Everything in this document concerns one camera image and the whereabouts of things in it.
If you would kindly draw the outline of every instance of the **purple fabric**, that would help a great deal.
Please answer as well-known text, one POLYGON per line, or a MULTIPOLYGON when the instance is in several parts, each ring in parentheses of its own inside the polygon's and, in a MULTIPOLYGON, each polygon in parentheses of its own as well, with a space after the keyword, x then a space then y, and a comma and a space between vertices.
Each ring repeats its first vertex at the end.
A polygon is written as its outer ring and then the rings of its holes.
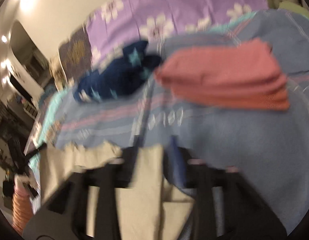
POLYGON ((95 10, 86 22, 91 63, 112 59, 112 54, 120 54, 120 49, 113 53, 114 48, 140 37, 151 42, 185 31, 204 30, 266 8, 266 0, 112 0, 95 10))

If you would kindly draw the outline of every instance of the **orange fabric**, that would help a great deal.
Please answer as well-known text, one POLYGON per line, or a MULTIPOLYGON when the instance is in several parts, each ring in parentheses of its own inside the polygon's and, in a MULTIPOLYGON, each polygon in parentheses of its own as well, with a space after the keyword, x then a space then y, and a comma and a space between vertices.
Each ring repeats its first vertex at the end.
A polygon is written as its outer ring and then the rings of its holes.
POLYGON ((155 79, 180 98, 203 105, 287 110, 286 76, 259 39, 239 47, 193 47, 173 54, 155 79))
POLYGON ((21 235, 25 225, 33 217, 29 195, 15 190, 13 194, 13 228, 21 235))

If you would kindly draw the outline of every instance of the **bed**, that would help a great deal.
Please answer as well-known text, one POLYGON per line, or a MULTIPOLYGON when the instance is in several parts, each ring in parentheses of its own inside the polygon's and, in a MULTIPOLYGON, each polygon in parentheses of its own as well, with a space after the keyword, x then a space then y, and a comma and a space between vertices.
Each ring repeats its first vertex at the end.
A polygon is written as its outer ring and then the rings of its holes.
MULTIPOLYGON (((41 118, 37 143, 48 140, 62 149, 74 142, 91 148, 107 140, 128 147, 139 136, 143 146, 151 146, 167 145, 175 135, 180 146, 211 166, 238 166, 287 233, 295 234, 309 210, 309 19, 284 9, 268 10, 266 0, 153 1, 112 0, 61 44, 56 60, 61 68, 51 70, 59 75, 61 91, 41 118), (123 44, 144 37, 150 42, 148 53, 163 60, 194 45, 234 46, 256 37, 267 41, 289 77, 291 107, 280 114, 197 106, 175 98, 152 77, 126 98, 102 104, 74 100, 76 85, 68 84, 90 68, 106 67, 121 55, 123 44)), ((31 168, 38 181, 48 176, 40 174, 39 164, 37 155, 31 168)), ((33 209, 39 206, 38 198, 33 209)))

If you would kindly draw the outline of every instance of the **folded pink cloth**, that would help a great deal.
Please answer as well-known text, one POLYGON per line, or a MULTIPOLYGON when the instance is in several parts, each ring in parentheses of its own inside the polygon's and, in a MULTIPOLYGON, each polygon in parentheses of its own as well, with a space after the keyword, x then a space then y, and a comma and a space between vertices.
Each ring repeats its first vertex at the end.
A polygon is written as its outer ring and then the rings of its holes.
POLYGON ((239 47, 193 47, 174 53, 155 79, 176 96, 204 105, 286 110, 286 76, 260 39, 239 47))

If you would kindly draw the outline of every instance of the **folded garment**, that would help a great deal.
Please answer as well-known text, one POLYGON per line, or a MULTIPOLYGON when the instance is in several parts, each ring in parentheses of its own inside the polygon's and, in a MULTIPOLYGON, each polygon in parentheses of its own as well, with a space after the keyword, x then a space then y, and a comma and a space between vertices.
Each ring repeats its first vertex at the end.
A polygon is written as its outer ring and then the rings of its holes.
POLYGON ((173 54, 156 80, 191 102, 230 108, 286 110, 286 76, 260 39, 239 47, 193 47, 173 54))
POLYGON ((88 72, 78 84, 75 100, 102 102, 135 92, 161 62, 158 55, 145 56, 147 45, 147 41, 132 43, 123 48, 123 57, 114 59, 103 72, 88 72))

